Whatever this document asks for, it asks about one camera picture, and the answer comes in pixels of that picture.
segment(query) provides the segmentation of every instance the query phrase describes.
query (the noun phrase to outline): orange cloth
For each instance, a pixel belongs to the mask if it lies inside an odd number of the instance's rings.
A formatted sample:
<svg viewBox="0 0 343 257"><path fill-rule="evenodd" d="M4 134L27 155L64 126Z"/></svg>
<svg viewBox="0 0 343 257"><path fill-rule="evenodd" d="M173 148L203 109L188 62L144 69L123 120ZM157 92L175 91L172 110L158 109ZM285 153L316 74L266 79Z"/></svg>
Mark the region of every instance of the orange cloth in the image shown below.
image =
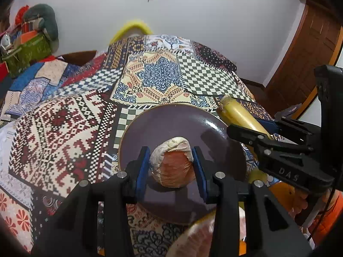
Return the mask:
<svg viewBox="0 0 343 257"><path fill-rule="evenodd" d="M342 197L342 194L339 193L339 196L336 200L335 205L333 205L333 207L326 212L322 222L320 223L320 225L318 226L318 229L315 231L312 237L316 246L318 246L320 242L323 240L323 238L326 236L326 234L330 232L331 227L333 226L336 219L341 214L342 210L343 210L343 197ZM310 233L313 231L314 227L317 225L319 218L320 218L320 215L317 215L312 225L308 228L308 231Z"/></svg>

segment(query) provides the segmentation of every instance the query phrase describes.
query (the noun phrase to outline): door panel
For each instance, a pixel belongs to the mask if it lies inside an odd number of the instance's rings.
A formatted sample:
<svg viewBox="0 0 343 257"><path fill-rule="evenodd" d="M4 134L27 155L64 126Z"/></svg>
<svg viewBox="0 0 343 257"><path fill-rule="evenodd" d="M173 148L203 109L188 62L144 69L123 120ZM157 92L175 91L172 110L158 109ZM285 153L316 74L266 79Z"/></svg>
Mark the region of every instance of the door panel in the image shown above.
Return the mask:
<svg viewBox="0 0 343 257"><path fill-rule="evenodd" d="M268 98L276 105L275 111L306 100L316 84L313 69L329 63L337 44L341 26L335 17L312 3L306 7L298 38L266 87Z"/></svg>

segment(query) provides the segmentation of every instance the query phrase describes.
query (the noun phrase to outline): baseboard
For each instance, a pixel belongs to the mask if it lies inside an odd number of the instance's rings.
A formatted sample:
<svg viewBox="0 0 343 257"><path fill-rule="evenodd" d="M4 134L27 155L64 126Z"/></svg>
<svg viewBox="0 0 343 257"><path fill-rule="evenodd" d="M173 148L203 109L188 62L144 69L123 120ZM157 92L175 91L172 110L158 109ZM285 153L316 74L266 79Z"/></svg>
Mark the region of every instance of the baseboard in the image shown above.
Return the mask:
<svg viewBox="0 0 343 257"><path fill-rule="evenodd" d="M241 78L241 80L242 80L243 83L246 84L246 85L256 86L256 87L261 88L262 90L265 89L265 87L264 87L263 84L261 84L261 83L257 83L257 82L254 82L254 81L250 81L250 80L244 79L244 78Z"/></svg>

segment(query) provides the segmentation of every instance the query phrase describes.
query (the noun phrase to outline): red bag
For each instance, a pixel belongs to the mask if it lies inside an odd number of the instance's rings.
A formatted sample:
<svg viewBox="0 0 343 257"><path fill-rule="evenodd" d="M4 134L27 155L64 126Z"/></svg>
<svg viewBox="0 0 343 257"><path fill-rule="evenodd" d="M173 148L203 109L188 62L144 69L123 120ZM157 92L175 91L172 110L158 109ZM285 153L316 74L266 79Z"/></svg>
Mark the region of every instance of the red bag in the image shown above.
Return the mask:
<svg viewBox="0 0 343 257"><path fill-rule="evenodd" d="M22 19L23 19L23 15L24 15L24 13L25 13L28 9L29 9L29 6L26 5L25 7L21 7L21 8L18 10L17 15L15 16L15 24L16 24L16 25L21 24Z"/></svg>

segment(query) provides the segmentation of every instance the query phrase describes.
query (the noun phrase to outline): blue gripper pad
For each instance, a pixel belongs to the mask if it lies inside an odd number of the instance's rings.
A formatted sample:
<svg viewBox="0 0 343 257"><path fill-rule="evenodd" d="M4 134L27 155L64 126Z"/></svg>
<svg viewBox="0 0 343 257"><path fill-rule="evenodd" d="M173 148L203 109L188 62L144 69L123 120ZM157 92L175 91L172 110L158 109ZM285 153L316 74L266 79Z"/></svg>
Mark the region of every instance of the blue gripper pad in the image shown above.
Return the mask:
<svg viewBox="0 0 343 257"><path fill-rule="evenodd" d="M207 201L207 189L206 189L206 178L204 171L202 169L202 166L200 164L200 156L198 156L197 151L195 148L192 149L192 155L193 155L193 169L195 173L195 178L197 180L198 184L198 190L200 197L204 200L204 202Z"/></svg>
<svg viewBox="0 0 343 257"><path fill-rule="evenodd" d="M150 149L146 147L144 156L141 159L142 164L141 164L141 168L139 170L139 174L138 174L137 182L136 182L137 200L143 199L144 194L145 194L146 180L147 180L148 171L149 171L149 161L150 161Z"/></svg>

